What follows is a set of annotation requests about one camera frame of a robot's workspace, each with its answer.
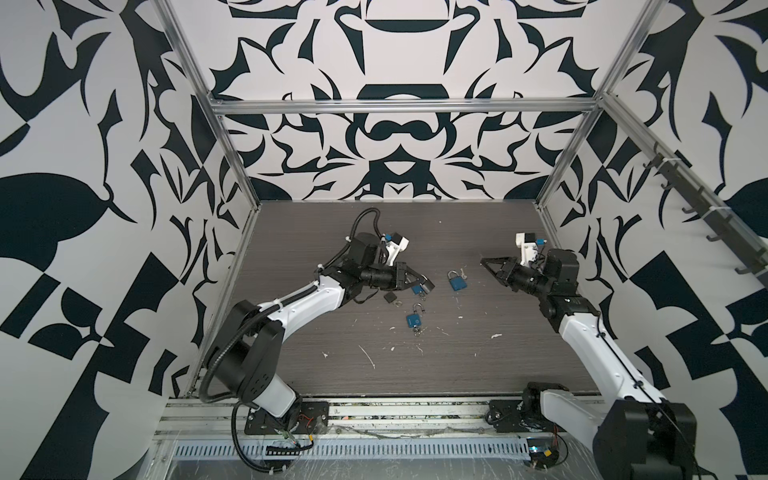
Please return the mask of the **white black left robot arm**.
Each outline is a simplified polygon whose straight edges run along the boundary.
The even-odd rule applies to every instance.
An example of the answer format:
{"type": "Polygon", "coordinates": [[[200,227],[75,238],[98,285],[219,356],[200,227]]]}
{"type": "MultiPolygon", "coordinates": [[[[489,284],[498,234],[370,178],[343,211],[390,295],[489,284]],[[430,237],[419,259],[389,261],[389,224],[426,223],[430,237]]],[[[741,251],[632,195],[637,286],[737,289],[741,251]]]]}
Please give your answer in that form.
{"type": "Polygon", "coordinates": [[[407,246],[399,234],[352,234],[308,285],[259,305],[235,304],[204,357],[198,398],[206,404],[235,399],[280,420],[297,413],[300,394],[277,374],[283,343],[318,317],[357,303],[365,288],[431,292],[434,283],[398,259],[407,246]]]}

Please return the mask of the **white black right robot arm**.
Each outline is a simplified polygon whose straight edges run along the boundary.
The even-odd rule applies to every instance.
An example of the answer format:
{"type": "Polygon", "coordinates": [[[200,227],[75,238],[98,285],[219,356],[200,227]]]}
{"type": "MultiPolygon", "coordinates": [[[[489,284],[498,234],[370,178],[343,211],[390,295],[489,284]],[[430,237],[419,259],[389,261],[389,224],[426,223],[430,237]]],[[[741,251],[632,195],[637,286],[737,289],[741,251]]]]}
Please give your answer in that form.
{"type": "Polygon", "coordinates": [[[502,286],[535,297],[543,317],[571,347],[598,387],[607,413],[572,393],[543,388],[542,417],[589,449],[605,479],[694,479],[697,421],[669,401],[621,351],[594,305],[578,292],[579,262],[570,250],[551,249],[535,269],[515,257],[484,258],[502,286]]]}

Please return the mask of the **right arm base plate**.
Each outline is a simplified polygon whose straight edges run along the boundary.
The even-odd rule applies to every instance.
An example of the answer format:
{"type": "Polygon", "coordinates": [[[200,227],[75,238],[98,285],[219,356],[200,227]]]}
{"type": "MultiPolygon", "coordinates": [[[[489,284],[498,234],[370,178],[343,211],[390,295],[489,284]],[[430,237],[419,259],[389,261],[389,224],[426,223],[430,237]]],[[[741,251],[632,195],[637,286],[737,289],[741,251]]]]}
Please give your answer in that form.
{"type": "Polygon", "coordinates": [[[497,433],[553,433],[560,429],[546,419],[540,405],[532,400],[492,400],[484,417],[497,433]]]}

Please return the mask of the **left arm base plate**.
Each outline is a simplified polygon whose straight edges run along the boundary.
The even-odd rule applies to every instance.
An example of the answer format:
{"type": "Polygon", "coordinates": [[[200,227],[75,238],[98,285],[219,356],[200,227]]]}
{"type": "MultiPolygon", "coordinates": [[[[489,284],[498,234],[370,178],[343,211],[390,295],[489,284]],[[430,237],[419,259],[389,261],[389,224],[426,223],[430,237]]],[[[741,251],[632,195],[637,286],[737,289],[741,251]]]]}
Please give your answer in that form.
{"type": "Polygon", "coordinates": [[[250,409],[244,427],[246,435],[269,435],[287,431],[292,434],[320,434],[327,429],[330,403],[308,401],[293,405],[282,417],[264,409],[250,409]]]}

